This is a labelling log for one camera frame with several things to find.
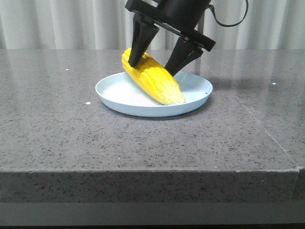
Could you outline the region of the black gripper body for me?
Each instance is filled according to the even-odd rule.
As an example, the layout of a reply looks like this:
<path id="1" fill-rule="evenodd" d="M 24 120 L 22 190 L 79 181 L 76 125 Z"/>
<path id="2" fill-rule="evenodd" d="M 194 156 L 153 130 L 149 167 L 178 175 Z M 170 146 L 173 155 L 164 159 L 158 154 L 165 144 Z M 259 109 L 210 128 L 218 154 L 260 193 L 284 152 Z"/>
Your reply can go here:
<path id="1" fill-rule="evenodd" d="M 195 29 L 209 3 L 209 0 L 158 0 L 153 6 L 144 0 L 129 0 L 125 7 L 153 28 L 161 26 L 210 51 L 215 41 Z"/>

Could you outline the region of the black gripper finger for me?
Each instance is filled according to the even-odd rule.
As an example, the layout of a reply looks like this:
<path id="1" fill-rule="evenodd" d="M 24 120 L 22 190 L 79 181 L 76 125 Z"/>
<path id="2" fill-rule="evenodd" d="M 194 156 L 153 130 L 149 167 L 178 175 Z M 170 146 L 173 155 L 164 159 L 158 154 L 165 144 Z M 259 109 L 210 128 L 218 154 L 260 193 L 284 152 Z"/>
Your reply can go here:
<path id="1" fill-rule="evenodd" d="M 156 36 L 159 28 L 153 21 L 142 15 L 133 16 L 132 49 L 128 63 L 137 68 L 148 46 Z"/>
<path id="2" fill-rule="evenodd" d="M 183 67 L 201 57 L 201 47 L 180 37 L 173 49 L 173 52 L 165 65 L 165 69 L 175 76 Z"/>

